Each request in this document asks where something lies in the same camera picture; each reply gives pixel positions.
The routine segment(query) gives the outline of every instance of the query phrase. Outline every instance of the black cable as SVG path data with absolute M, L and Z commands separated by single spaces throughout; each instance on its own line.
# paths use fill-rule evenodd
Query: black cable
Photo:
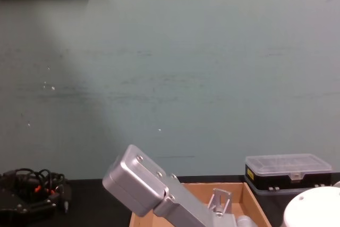
M 27 182 L 27 180 L 30 178 L 30 176 L 34 174 L 37 178 L 37 180 L 39 181 L 39 184 L 41 185 L 41 187 L 44 186 L 44 183 L 45 183 L 45 177 L 43 175 L 41 175 L 39 172 L 30 172 L 30 173 L 27 173 L 26 176 L 25 176 L 25 182 Z
M 42 175 L 40 172 L 36 172 L 32 169 L 26 169 L 26 168 L 22 168 L 22 169 L 17 169 L 15 170 L 15 172 L 19 172 L 19 171 L 28 171 L 29 174 L 35 174 L 35 176 L 37 177 L 37 179 L 41 180 L 37 175 L 41 176 L 43 179 L 45 179 L 44 175 Z
M 65 180 L 65 175 L 64 174 L 58 174 L 59 178 L 61 178 L 60 183 L 62 183 Z
M 48 174 L 48 176 L 46 177 L 46 178 L 49 178 L 48 179 L 48 193 L 51 194 L 51 192 L 52 192 L 52 174 L 51 174 L 51 171 L 47 170 L 47 169 L 43 169 L 43 170 L 40 170 L 38 173 L 42 174 L 43 172 L 47 172 L 47 174 Z

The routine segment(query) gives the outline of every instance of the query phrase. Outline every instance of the tabletop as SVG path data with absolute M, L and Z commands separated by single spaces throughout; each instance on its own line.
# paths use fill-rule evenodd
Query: tabletop
M 340 173 L 333 175 L 340 180 Z M 226 176 L 182 176 L 184 183 L 196 182 L 244 182 L 242 175 Z M 101 184 L 101 180 L 73 180 L 72 204 L 68 214 L 56 213 L 53 218 L 32 223 L 28 227 L 128 227 L 131 211 L 111 196 Z M 280 227 L 283 213 L 294 195 L 255 195 L 273 227 Z

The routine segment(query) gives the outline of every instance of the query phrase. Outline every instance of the green wall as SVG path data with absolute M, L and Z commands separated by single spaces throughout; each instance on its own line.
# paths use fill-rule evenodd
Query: green wall
M 340 171 L 339 39 L 340 0 L 0 0 L 0 172 L 101 178 L 128 144 L 177 175 Z

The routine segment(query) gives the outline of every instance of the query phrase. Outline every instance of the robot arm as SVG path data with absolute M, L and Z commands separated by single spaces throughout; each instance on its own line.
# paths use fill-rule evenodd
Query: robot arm
M 256 227 L 231 213 L 232 194 L 215 189 L 208 207 L 134 145 L 110 167 L 104 187 L 138 216 L 153 210 L 175 227 Z

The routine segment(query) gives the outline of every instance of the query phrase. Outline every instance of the brown cardboard box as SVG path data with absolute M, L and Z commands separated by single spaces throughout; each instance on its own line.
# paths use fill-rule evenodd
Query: brown cardboard box
M 213 188 L 223 189 L 233 193 L 232 213 L 235 217 L 247 215 L 258 227 L 271 227 L 263 210 L 246 183 L 185 183 L 183 184 L 201 202 L 208 204 L 213 194 Z M 145 217 L 132 213 L 130 227 L 172 227 L 166 219 L 157 217 L 150 211 Z

